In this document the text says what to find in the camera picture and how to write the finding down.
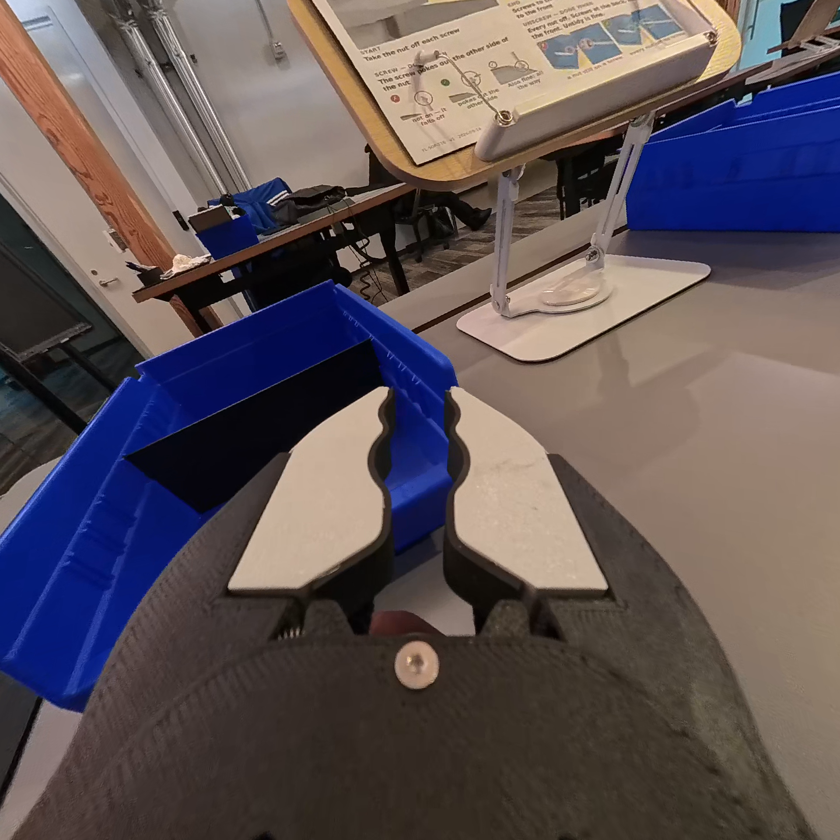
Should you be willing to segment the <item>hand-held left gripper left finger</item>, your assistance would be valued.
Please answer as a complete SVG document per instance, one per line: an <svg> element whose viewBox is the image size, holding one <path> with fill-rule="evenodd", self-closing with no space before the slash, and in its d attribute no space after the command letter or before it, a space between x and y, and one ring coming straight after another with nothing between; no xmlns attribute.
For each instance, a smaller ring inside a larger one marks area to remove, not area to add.
<svg viewBox="0 0 840 840"><path fill-rule="evenodd" d="M330 602L351 632L369 632L395 556L391 440L396 395L376 386L320 423L287 457L226 585L237 616L301 632Z"/></svg>

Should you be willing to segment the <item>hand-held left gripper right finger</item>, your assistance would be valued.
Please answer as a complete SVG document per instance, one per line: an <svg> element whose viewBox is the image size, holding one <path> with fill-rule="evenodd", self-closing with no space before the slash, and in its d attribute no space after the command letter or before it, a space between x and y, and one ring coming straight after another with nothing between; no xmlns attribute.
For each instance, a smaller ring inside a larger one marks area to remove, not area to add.
<svg viewBox="0 0 840 840"><path fill-rule="evenodd" d="M527 622L550 599L596 601L609 584L547 450L464 388L445 395L444 578L481 632L501 602Z"/></svg>

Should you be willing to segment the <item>blue plastic bin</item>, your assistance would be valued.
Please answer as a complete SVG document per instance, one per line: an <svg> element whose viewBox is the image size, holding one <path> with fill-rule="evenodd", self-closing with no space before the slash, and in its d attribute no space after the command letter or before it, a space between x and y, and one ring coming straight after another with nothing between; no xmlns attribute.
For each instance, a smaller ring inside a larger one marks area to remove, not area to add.
<svg viewBox="0 0 840 840"><path fill-rule="evenodd" d="M725 101L654 133L626 220L633 230L837 233L839 74Z"/></svg>
<svg viewBox="0 0 840 840"><path fill-rule="evenodd" d="M2 536L2 672L83 711L135 608L181 548L227 504L200 514L123 459L133 451L372 339L395 393L395 551L444 524L449 358L325 281L139 365Z"/></svg>

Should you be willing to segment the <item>person's left hand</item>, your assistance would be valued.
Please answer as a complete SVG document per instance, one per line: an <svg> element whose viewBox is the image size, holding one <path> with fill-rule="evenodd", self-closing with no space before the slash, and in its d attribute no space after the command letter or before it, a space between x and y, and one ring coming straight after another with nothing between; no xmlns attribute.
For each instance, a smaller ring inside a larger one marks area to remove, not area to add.
<svg viewBox="0 0 840 840"><path fill-rule="evenodd" d="M369 635L396 637L413 634L440 635L432 624L407 611L379 611L371 616Z"/></svg>

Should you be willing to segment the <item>wooden board document stand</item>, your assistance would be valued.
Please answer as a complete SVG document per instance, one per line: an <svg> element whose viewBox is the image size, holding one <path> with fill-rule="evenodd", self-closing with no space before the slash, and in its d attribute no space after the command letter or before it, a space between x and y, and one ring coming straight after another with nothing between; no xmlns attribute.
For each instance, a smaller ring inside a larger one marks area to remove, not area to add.
<svg viewBox="0 0 840 840"><path fill-rule="evenodd" d="M708 277L711 268L702 263L610 255L608 249L657 112L683 95L704 92L739 57L739 32L718 3L692 2L717 30L713 55L698 78L494 161L482 161L471 144L425 164L415 164L406 152L314 3L289 2L293 21L386 169L409 185L441 192L499 174L490 301L463 315L456 324L459 331L515 361L552 361ZM623 146L584 256L509 289L514 205L525 164L623 123L628 123Z"/></svg>

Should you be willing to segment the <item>brown wooden table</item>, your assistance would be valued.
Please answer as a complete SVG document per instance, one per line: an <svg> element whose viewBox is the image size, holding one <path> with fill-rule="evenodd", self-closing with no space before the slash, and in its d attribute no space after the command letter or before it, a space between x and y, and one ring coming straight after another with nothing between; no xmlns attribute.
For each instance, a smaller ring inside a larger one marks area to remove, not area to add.
<svg viewBox="0 0 840 840"><path fill-rule="evenodd" d="M173 303L176 313L184 320L192 335L203 336L215 330L208 321L205 310L215 303L230 299L244 290L268 281L268 265L258 264L252 270L248 270L249 266L262 257L284 249L301 238L339 226L346 219L359 228L361 236L364 237L367 232L363 230L362 223L366 214L380 207L389 207L398 198L413 192L414 188L411 185L400 183L363 193L354 203L338 206L306 224L288 227L263 237L256 245L212 260L171 279L161 280L150 287L135 290L132 298L138 303L152 300Z"/></svg>

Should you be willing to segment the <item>small blue bin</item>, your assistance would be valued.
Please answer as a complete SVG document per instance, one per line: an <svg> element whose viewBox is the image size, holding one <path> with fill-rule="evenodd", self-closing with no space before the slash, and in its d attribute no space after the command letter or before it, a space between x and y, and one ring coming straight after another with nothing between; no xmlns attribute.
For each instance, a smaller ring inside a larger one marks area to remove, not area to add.
<svg viewBox="0 0 840 840"><path fill-rule="evenodd" d="M215 206L190 219L198 240L214 260L220 260L259 244L256 229L248 215L232 216L223 206Z"/></svg>

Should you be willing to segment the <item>black office chair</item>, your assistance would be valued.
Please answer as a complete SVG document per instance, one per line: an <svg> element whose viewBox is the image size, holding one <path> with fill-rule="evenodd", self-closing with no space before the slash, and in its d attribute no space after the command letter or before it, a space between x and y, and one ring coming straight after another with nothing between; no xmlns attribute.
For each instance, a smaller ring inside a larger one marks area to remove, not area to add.
<svg viewBox="0 0 840 840"><path fill-rule="evenodd" d="M413 232L414 241L406 250L414 255L417 264L424 261L426 252L431 249L449 250L456 237L455 216L439 198L438 194L413 190L392 205L395 225L408 227Z"/></svg>

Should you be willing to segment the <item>black pouch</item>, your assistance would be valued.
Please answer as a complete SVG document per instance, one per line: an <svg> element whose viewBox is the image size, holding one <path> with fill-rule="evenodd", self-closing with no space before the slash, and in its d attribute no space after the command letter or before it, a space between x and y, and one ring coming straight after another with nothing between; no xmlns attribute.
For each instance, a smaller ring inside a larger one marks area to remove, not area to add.
<svg viewBox="0 0 840 840"><path fill-rule="evenodd" d="M281 192L269 199L268 206L275 227L282 230L305 224L311 217L341 206L347 196L341 186L317 185L295 192Z"/></svg>

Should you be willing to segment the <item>blue and white jacket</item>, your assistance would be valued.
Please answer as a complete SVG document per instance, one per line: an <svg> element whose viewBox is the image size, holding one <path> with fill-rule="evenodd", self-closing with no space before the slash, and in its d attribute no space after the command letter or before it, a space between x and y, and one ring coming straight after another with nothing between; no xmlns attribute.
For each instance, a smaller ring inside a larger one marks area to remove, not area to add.
<svg viewBox="0 0 840 840"><path fill-rule="evenodd" d="M243 192L210 199L207 206L225 206L231 218L246 217L258 236L272 235L299 221L291 190L279 177Z"/></svg>

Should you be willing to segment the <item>black easel with board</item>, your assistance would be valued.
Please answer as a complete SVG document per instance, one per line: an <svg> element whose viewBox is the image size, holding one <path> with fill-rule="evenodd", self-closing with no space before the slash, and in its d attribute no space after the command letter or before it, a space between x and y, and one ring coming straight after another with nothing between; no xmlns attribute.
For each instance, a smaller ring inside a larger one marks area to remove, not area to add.
<svg viewBox="0 0 840 840"><path fill-rule="evenodd" d="M62 350L108 394L113 394L117 385L73 345L74 340L92 328L92 324L55 294L24 262L5 246L1 247L2 369L75 434L82 434L88 423L53 393L26 363L41 354Z"/></svg>

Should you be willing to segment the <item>printed instruction sheet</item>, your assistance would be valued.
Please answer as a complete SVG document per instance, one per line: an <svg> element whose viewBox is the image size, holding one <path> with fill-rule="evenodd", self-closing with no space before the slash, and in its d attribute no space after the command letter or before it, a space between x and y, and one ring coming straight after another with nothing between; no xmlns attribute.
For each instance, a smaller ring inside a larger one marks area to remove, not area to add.
<svg viewBox="0 0 840 840"><path fill-rule="evenodd" d="M494 161L693 81L718 33L692 2L318 1L416 165Z"/></svg>

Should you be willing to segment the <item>wooden door frame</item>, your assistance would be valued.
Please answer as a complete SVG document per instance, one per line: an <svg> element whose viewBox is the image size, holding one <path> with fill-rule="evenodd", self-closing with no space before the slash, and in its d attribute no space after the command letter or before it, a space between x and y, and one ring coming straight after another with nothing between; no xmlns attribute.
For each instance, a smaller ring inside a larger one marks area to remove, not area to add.
<svg viewBox="0 0 840 840"><path fill-rule="evenodd" d="M192 340L173 303L132 298L142 285L124 262L168 270L178 253L202 254L172 215L193 195L76 2L1 8L3 197L143 356ZM216 329L238 317L204 313Z"/></svg>

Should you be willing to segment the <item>silver wall pipe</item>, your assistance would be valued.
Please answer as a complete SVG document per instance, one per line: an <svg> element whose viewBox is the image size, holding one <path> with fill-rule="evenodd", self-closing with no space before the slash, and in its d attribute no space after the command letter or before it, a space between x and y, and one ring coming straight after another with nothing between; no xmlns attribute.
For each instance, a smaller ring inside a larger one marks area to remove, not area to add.
<svg viewBox="0 0 840 840"><path fill-rule="evenodd" d="M101 1L101 5L119 30L137 71L152 90L186 152L201 173L205 187L209 190L209 197L219 197L226 191L225 183L167 80L161 63L144 37L130 2Z"/></svg>
<svg viewBox="0 0 840 840"><path fill-rule="evenodd" d="M181 79L185 92L191 100L205 132L223 161L232 183L235 185L235 190L243 192L249 189L252 184L245 168L238 158L211 99L194 70L191 54L188 53L177 34L165 3L162 1L147 1L143 2L143 7L161 44L170 57L176 74Z"/></svg>

